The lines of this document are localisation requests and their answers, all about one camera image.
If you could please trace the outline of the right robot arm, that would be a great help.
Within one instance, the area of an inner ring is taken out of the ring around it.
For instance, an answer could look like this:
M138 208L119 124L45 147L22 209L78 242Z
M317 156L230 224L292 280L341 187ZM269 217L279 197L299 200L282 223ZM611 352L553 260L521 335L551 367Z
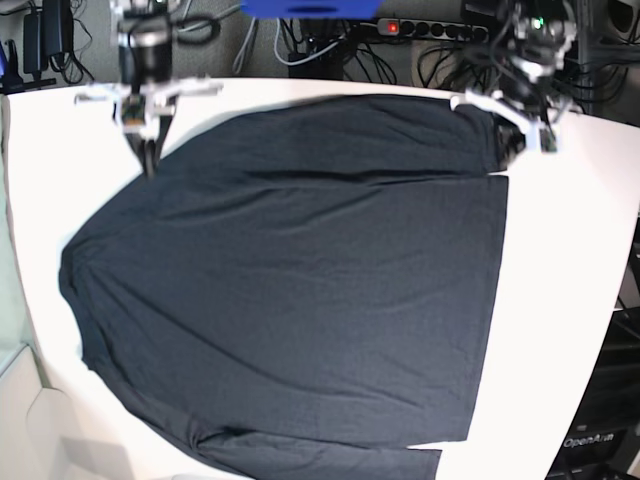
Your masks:
M118 49L117 83L91 83L76 105L109 103L143 174L151 178L182 97L215 96L223 85L209 77L173 77L173 46L206 46L220 35L209 14L173 18L178 1L111 1L111 41Z

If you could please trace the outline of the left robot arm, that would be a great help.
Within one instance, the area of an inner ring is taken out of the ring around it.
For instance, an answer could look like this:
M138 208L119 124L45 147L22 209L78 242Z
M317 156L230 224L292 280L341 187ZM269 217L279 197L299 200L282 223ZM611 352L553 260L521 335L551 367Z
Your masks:
M554 126L576 105L553 83L577 37L577 21L567 1L503 1L496 18L501 27L493 39L465 50L471 63L496 70L493 83L453 95L450 108L471 105L491 115L505 170L524 152L558 151Z

